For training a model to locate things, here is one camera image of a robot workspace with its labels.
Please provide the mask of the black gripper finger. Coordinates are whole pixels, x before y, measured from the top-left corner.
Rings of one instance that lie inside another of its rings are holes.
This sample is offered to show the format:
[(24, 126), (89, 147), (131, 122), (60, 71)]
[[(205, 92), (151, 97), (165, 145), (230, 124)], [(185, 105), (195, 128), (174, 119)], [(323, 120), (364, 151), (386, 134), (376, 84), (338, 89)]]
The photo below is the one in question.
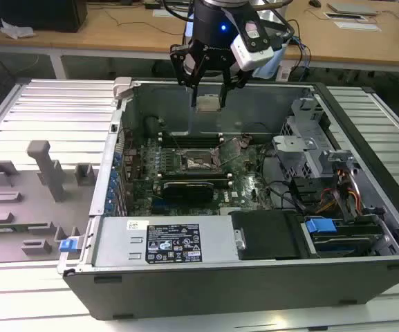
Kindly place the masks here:
[(203, 52), (201, 43), (170, 46), (169, 56), (178, 84), (192, 90), (191, 106), (196, 106), (198, 85), (203, 77)]
[(236, 61), (230, 60), (221, 63), (221, 73), (223, 76), (223, 83), (219, 94), (220, 107), (224, 107), (228, 92), (233, 89), (242, 89), (248, 82), (248, 72), (240, 69)]

